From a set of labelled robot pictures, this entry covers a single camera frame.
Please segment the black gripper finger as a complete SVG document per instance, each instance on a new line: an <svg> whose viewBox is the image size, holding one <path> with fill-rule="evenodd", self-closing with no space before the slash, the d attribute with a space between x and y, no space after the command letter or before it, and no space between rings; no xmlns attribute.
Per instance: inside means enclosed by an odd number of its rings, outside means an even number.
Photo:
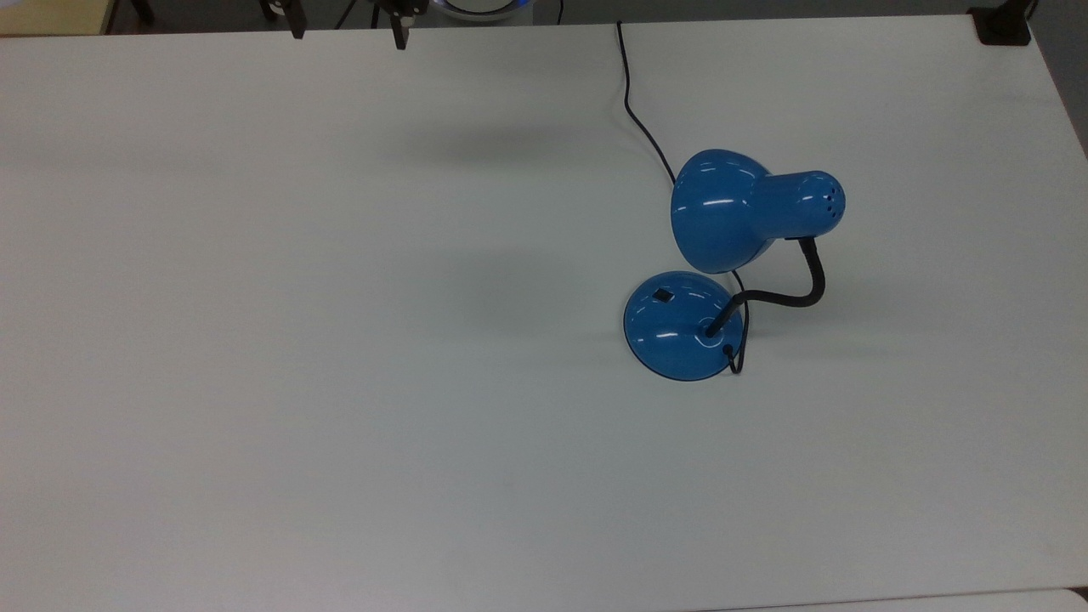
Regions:
<svg viewBox="0 0 1088 612"><path fill-rule="evenodd" d="M302 39L304 33L307 30L307 16L302 10L302 1L261 0L259 7L267 22L276 22L280 17L283 17L285 23L287 23L292 37L297 40Z"/></svg>
<svg viewBox="0 0 1088 612"><path fill-rule="evenodd" d="M371 27L378 29L382 14L388 21L395 47L404 50L416 19L425 15L430 1L426 0L378 0L371 3Z"/></svg>

